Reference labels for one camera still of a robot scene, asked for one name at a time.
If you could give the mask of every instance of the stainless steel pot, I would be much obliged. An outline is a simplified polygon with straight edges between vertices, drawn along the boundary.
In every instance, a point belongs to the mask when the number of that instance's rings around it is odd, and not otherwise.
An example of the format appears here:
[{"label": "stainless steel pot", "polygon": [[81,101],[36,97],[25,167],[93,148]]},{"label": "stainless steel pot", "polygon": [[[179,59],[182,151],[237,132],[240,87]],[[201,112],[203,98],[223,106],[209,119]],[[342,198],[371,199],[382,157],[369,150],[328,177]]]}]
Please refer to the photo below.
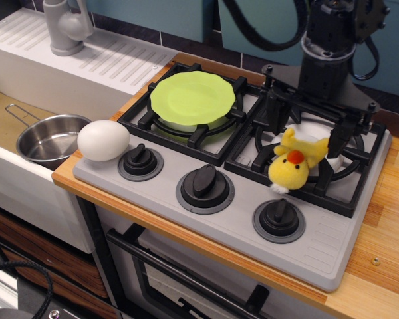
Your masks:
[{"label": "stainless steel pot", "polygon": [[[36,118],[38,122],[29,125],[9,108],[16,107]],[[56,115],[44,120],[32,115],[16,104],[10,104],[6,111],[28,126],[17,140],[17,151],[27,161],[55,170],[62,164],[77,146],[77,136],[83,127],[91,121],[80,115]]]}]

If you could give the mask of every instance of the stove knob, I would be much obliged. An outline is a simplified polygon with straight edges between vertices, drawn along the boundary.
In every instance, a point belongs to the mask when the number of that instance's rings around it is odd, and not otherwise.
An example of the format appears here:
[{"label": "stove knob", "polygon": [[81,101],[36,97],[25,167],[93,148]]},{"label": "stove knob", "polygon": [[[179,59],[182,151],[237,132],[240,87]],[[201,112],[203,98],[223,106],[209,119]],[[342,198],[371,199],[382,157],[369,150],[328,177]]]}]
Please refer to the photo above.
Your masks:
[{"label": "stove knob", "polygon": [[149,174],[157,166],[157,159],[153,152],[139,144],[133,150],[124,154],[123,168],[130,175],[143,176]]},{"label": "stove knob", "polygon": [[194,207],[210,208],[227,199],[229,185],[214,165],[205,165],[185,177],[181,194],[184,200]]},{"label": "stove knob", "polygon": [[285,199],[274,201],[260,214],[260,225],[274,236],[288,236],[299,226],[299,218],[294,207]]}]

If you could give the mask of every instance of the yellow plush toy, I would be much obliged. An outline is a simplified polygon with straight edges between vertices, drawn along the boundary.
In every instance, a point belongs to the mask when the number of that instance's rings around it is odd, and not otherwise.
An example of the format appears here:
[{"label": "yellow plush toy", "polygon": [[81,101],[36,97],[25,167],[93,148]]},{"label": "yellow plush toy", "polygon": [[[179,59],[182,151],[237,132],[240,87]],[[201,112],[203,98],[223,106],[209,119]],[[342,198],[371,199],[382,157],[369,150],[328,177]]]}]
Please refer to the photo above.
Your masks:
[{"label": "yellow plush toy", "polygon": [[328,138],[316,142],[298,140],[294,129],[287,128],[281,144],[273,150],[278,158],[269,167],[271,189],[282,194],[304,186],[309,170],[328,153],[328,141]]}]

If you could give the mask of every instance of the oven handle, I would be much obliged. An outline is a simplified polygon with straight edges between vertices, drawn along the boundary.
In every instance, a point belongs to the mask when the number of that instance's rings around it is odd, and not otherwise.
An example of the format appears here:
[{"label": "oven handle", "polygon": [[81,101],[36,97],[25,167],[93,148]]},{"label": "oven handle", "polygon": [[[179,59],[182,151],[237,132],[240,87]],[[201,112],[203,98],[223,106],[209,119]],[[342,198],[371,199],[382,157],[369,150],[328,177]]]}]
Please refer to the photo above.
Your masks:
[{"label": "oven handle", "polygon": [[259,285],[257,286],[260,287],[260,294],[257,294],[256,287],[256,293],[253,292],[252,296],[247,302],[246,307],[248,307],[248,311],[240,303],[228,299],[228,297],[224,296],[221,292],[208,286],[206,283],[200,281],[194,276],[188,274],[186,271],[169,263],[166,259],[155,255],[148,249],[145,249],[144,247],[137,244],[136,240],[142,234],[144,229],[145,228],[143,228],[142,226],[133,224],[123,235],[118,233],[115,229],[111,229],[107,232],[106,238],[111,243],[119,246],[121,249],[124,249],[126,252],[140,259],[142,262],[149,264],[150,266],[161,271],[170,278],[207,297],[211,301],[224,306],[226,309],[233,312],[234,314],[242,316],[244,318],[266,319],[259,314],[261,307],[264,305],[266,298],[269,295],[269,291],[265,287]]}]

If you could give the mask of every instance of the toy stove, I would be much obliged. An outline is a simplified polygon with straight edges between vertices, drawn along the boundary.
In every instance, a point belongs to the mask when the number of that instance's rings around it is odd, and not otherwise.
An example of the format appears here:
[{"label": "toy stove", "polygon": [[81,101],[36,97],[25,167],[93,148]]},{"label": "toy stove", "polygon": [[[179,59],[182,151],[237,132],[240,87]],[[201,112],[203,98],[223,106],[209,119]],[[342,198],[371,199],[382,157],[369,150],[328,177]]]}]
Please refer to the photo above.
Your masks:
[{"label": "toy stove", "polygon": [[[176,64],[161,80],[201,66]],[[151,108],[151,84],[118,121],[131,133],[125,154],[82,158],[76,178],[201,233],[326,291],[338,288],[391,135],[373,124],[336,159],[324,159],[297,191],[270,190],[267,169],[281,140],[267,129],[265,90],[228,79],[236,95],[217,123],[165,123]],[[329,137],[333,123],[292,110],[296,137]]]}]

